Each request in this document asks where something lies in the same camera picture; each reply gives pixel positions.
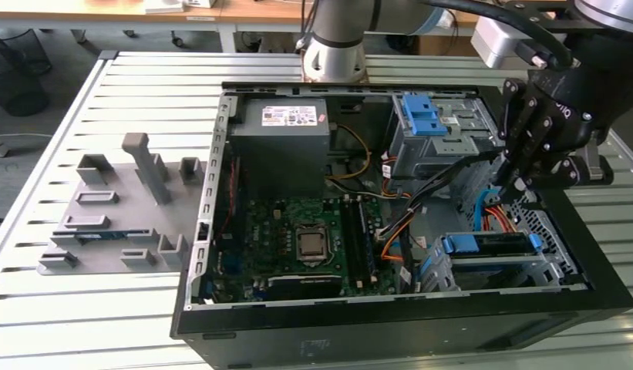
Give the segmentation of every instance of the cable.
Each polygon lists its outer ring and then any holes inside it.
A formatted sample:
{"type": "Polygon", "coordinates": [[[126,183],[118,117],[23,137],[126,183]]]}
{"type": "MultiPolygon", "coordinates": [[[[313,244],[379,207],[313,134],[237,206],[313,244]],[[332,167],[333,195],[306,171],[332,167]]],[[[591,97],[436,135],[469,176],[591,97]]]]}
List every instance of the cable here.
{"type": "Polygon", "coordinates": [[[499,211],[497,207],[489,207],[489,208],[487,208],[487,211],[500,221],[501,229],[504,230],[504,232],[509,233],[512,231],[512,227],[507,223],[507,219],[501,216],[501,212],[499,211]]]}
{"type": "MultiPolygon", "coordinates": [[[[345,167],[346,167],[346,174],[353,173],[353,170],[350,168],[350,161],[346,161],[345,167]]],[[[369,188],[367,187],[365,183],[362,182],[362,180],[360,180],[360,177],[354,177],[352,180],[360,186],[361,191],[371,191],[369,188]]]]}
{"type": "Polygon", "coordinates": [[[573,54],[563,42],[536,22],[516,12],[500,6],[477,2],[475,0],[417,0],[419,3],[459,10],[461,12],[481,15],[505,23],[527,34],[555,56],[555,67],[559,69],[573,66],[573,54]]]}
{"type": "Polygon", "coordinates": [[[350,187],[346,187],[346,186],[345,186],[340,181],[337,181],[337,180],[328,179],[328,181],[330,181],[332,184],[334,185],[334,187],[336,187],[337,189],[340,189],[341,191],[344,191],[345,193],[369,195],[371,197],[376,197],[376,198],[387,199],[387,200],[396,200],[396,199],[397,199],[396,197],[387,197],[387,196],[384,196],[384,195],[372,193],[371,191],[357,191],[357,190],[353,190],[350,187]]]}
{"type": "Polygon", "coordinates": [[[41,136],[41,137],[53,137],[47,133],[2,133],[0,137],[3,136],[41,136]]]}
{"type": "Polygon", "coordinates": [[[383,250],[383,253],[380,254],[380,258],[384,259],[384,260],[393,260],[393,261],[403,261],[403,258],[399,257],[399,256],[389,256],[388,255],[388,252],[389,252],[389,247],[392,246],[392,242],[395,241],[395,239],[397,239],[397,236],[400,235],[403,229],[405,229],[408,227],[408,225],[411,224],[412,220],[415,219],[416,217],[413,216],[411,218],[411,220],[408,220],[408,222],[399,228],[397,232],[393,234],[393,236],[388,239],[388,243],[385,243],[385,248],[383,250]]]}
{"type": "Polygon", "coordinates": [[[387,234],[388,232],[391,232],[391,230],[399,227],[403,220],[405,220],[407,215],[409,213],[415,213],[415,210],[421,207],[421,199],[427,196],[433,195],[436,191],[443,189],[456,179],[459,172],[461,172],[468,166],[477,162],[483,162],[485,160],[495,160],[497,155],[499,152],[485,152],[479,154],[477,156],[467,156],[456,163],[449,165],[447,168],[444,168],[439,173],[436,173],[425,181],[423,187],[412,194],[412,197],[407,202],[407,205],[403,210],[403,217],[383,229],[381,234],[387,234]]]}
{"type": "Polygon", "coordinates": [[[445,9],[447,12],[452,15],[453,17],[453,31],[452,31],[452,37],[451,37],[451,42],[449,42],[449,47],[447,48],[447,51],[440,54],[440,56],[445,56],[452,52],[453,46],[459,43],[459,37],[461,36],[460,34],[460,27],[459,27],[459,18],[456,17],[456,13],[452,12],[449,9],[445,9]]]}
{"type": "Polygon", "coordinates": [[[362,169],[358,170],[356,173],[349,173],[346,175],[326,176],[328,180],[330,180],[330,179],[338,179],[338,180],[353,179],[354,177],[358,177],[360,175],[362,175],[367,172],[367,169],[369,168],[369,165],[371,165],[371,151],[369,151],[369,147],[367,146],[365,140],[362,140],[360,135],[350,129],[350,127],[348,127],[345,125],[340,125],[340,127],[342,129],[345,129],[353,135],[353,137],[357,139],[360,144],[365,147],[367,162],[365,162],[365,166],[362,167],[362,169]]]}
{"type": "Polygon", "coordinates": [[[505,220],[505,222],[508,223],[508,225],[511,226],[511,229],[513,230],[513,232],[517,232],[519,228],[517,228],[517,226],[513,224],[513,221],[511,220],[509,215],[505,214],[504,207],[503,207],[503,206],[497,206],[496,209],[499,209],[499,211],[500,211],[500,213],[501,213],[501,216],[504,217],[504,220],[505,220]]]}
{"type": "MultiPolygon", "coordinates": [[[[385,178],[385,179],[383,180],[383,187],[381,187],[381,189],[380,189],[380,192],[381,192],[383,195],[385,195],[387,197],[393,197],[393,199],[395,199],[399,194],[389,192],[389,190],[388,190],[388,183],[389,183],[389,179],[385,178]]],[[[412,196],[411,193],[405,193],[405,192],[404,192],[404,193],[401,194],[401,198],[411,198],[411,196],[412,196]]]]}
{"type": "Polygon", "coordinates": [[[305,7],[308,6],[306,0],[302,1],[300,6],[300,37],[305,37],[305,7]]]}
{"type": "Polygon", "coordinates": [[[481,221],[483,221],[483,204],[485,203],[485,198],[489,194],[499,194],[500,191],[496,189],[485,189],[477,197],[477,202],[475,204],[475,231],[481,230],[481,221]]]}

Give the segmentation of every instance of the mesh wastebasket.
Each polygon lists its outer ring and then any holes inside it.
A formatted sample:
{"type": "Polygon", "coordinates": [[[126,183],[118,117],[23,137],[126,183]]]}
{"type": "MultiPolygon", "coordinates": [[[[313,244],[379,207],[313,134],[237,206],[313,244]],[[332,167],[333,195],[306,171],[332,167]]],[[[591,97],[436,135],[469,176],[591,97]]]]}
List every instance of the mesh wastebasket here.
{"type": "Polygon", "coordinates": [[[17,50],[22,56],[30,71],[35,75],[42,75],[51,70],[51,61],[47,52],[42,47],[35,31],[17,31],[14,29],[0,29],[0,50],[17,50]]]}
{"type": "Polygon", "coordinates": [[[49,97],[18,51],[0,50],[0,107],[13,116],[42,111],[49,97]]]}

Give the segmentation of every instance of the warning label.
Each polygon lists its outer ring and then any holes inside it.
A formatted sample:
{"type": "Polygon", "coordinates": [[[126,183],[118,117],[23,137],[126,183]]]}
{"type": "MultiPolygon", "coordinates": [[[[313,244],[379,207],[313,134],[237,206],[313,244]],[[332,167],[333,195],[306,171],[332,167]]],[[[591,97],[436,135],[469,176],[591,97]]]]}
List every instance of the warning label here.
{"type": "Polygon", "coordinates": [[[264,108],[262,126],[316,126],[316,106],[268,106],[264,108]]]}

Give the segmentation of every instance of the red wire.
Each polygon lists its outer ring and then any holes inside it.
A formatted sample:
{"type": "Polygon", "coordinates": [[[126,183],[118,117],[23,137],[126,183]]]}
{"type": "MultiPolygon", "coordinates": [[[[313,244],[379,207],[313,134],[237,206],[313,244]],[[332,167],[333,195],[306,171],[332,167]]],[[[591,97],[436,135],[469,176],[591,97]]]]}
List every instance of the red wire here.
{"type": "Polygon", "coordinates": [[[228,211],[228,218],[225,218],[225,224],[222,224],[221,231],[218,232],[218,236],[216,237],[214,240],[220,240],[222,233],[225,233],[225,229],[228,228],[228,225],[230,223],[232,219],[232,214],[234,213],[234,160],[232,161],[232,174],[230,174],[230,209],[228,211]]]}
{"type": "Polygon", "coordinates": [[[500,221],[501,224],[501,229],[504,230],[505,233],[509,232],[511,228],[505,223],[504,218],[500,216],[500,211],[496,210],[495,208],[487,208],[488,212],[495,216],[495,218],[500,221]]]}

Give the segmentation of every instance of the metal table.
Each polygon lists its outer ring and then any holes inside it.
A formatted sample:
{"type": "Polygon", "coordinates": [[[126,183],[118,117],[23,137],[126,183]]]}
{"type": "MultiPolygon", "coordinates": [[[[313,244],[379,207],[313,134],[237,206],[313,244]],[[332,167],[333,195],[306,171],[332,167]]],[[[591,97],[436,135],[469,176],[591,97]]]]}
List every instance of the metal table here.
{"type": "MultiPolygon", "coordinates": [[[[371,56],[372,82],[500,86],[520,71],[477,59],[371,56]]],[[[300,81],[297,56],[122,52],[97,62],[0,228],[0,368],[206,368],[169,337],[178,274],[38,275],[80,177],[85,153],[133,162],[126,132],[148,132],[166,162],[209,160],[222,81],[300,81]]],[[[633,294],[633,154],[615,134],[601,151],[611,187],[568,192],[633,294]]],[[[633,310],[579,326],[523,351],[404,358],[345,368],[633,368],[633,310]]]]}

